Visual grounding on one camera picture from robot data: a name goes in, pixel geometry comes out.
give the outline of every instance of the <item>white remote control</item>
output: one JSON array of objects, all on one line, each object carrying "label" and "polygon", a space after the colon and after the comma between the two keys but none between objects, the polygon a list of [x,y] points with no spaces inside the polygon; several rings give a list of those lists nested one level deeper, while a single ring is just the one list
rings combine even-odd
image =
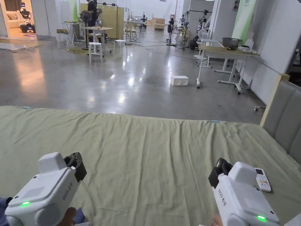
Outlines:
[{"label": "white remote control", "polygon": [[271,186],[270,183],[268,182],[268,178],[266,177],[264,170],[259,168],[254,168],[254,169],[257,172],[256,181],[258,183],[259,188],[262,191],[270,192]]}]

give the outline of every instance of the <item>gray upholstered headboard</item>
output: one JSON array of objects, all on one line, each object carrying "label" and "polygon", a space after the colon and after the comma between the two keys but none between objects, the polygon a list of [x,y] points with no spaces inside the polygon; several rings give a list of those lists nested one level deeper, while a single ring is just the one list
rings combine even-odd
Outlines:
[{"label": "gray upholstered headboard", "polygon": [[263,127],[301,164],[301,88],[280,82]]}]

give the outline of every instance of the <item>hand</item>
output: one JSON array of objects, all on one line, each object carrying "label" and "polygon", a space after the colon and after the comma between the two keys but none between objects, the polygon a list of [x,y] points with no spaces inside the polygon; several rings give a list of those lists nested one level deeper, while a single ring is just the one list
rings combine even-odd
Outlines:
[{"label": "hand", "polygon": [[222,222],[221,216],[219,214],[215,215],[211,226],[223,226],[223,222]]},{"label": "hand", "polygon": [[73,218],[76,215],[76,209],[69,207],[64,215],[64,218],[57,226],[74,226]]}]

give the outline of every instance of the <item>green bed sheet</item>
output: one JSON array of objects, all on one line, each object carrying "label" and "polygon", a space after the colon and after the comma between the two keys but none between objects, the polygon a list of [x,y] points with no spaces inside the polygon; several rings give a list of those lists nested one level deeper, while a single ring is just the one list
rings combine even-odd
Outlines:
[{"label": "green bed sheet", "polygon": [[87,169],[72,206],[93,225],[209,225],[218,158],[263,168],[282,224],[301,212],[301,172],[260,126],[0,107],[0,196],[38,173],[38,159],[80,152]]}]

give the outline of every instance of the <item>white stool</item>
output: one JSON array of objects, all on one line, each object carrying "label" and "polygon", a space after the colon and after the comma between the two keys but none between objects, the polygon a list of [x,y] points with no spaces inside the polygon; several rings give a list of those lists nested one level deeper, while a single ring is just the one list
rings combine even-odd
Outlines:
[{"label": "white stool", "polygon": [[119,42],[119,45],[120,45],[120,56],[121,56],[121,53],[122,53],[122,44],[123,42],[126,42],[125,40],[120,40],[120,39],[117,39],[115,40],[115,42]]},{"label": "white stool", "polygon": [[57,41],[57,47],[60,48],[60,42],[61,42],[61,35],[66,35],[66,43],[67,43],[67,48],[69,48],[69,33],[64,34],[64,33],[58,33],[58,41]]},{"label": "white stool", "polygon": [[[94,52],[91,52],[91,46],[94,46]],[[100,53],[96,53],[96,47],[99,46],[99,52]],[[102,46],[101,46],[101,43],[99,42],[89,42],[89,59],[90,59],[90,63],[92,62],[92,54],[94,55],[100,55],[100,60],[101,62],[103,62],[103,59],[102,59]]]}]

